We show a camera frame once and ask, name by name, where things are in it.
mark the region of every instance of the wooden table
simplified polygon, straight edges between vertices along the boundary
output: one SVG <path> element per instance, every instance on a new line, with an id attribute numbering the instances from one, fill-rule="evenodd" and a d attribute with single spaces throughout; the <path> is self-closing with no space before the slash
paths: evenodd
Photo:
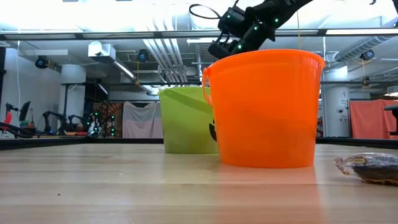
<path id="1" fill-rule="evenodd" d="M 0 152 L 0 223 L 398 223 L 398 187 L 315 167 L 253 169 L 163 145 L 82 144 Z"/>

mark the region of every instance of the robotic arm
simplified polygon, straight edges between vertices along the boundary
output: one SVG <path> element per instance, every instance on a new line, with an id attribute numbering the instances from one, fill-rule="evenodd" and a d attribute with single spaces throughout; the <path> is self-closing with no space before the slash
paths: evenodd
<path id="1" fill-rule="evenodd" d="M 266 39 L 275 41 L 275 30 L 287 22 L 301 7 L 313 0 L 265 0 L 263 3 L 242 10 L 235 5 L 220 17 L 220 37 L 208 49 L 216 58 L 258 50 Z M 398 12 L 398 0 L 392 0 Z M 239 40 L 228 44 L 220 42 L 221 36 L 233 35 Z"/>
<path id="2" fill-rule="evenodd" d="M 51 131 L 51 126 L 50 126 L 50 122 L 49 122 L 49 116 L 53 115 L 55 116 L 61 123 L 60 128 L 58 128 L 57 133 L 58 135 L 66 135 L 66 129 L 67 129 L 67 119 L 66 117 L 64 117 L 64 115 L 62 114 L 58 114 L 52 111 L 47 111 L 43 113 L 43 117 L 44 117 L 44 121 L 45 121 L 45 128 L 44 128 L 44 132 L 46 134 L 53 134 L 53 132 Z"/>

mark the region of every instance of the lime green bucket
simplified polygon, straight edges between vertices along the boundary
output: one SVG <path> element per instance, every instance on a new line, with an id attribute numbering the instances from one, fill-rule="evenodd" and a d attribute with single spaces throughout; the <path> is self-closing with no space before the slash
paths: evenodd
<path id="1" fill-rule="evenodd" d="M 159 92 L 166 153 L 217 153 L 210 134 L 213 109 L 201 87 L 176 87 Z"/>

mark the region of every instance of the snack bag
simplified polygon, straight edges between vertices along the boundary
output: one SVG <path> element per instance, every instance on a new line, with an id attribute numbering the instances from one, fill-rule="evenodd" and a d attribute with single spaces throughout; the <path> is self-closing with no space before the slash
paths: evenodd
<path id="1" fill-rule="evenodd" d="M 349 175 L 349 170 L 363 180 L 398 185 L 398 157 L 385 153 L 365 152 L 353 154 L 346 159 L 337 157 L 335 164 L 339 170 Z"/>

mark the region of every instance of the red curtain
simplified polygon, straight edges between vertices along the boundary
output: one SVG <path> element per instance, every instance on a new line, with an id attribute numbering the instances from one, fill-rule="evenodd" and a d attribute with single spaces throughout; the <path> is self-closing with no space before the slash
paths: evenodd
<path id="1" fill-rule="evenodd" d="M 389 132 L 396 131 L 396 119 L 386 106 L 398 105 L 392 100 L 352 101 L 349 103 L 353 137 L 360 139 L 398 139 Z"/>

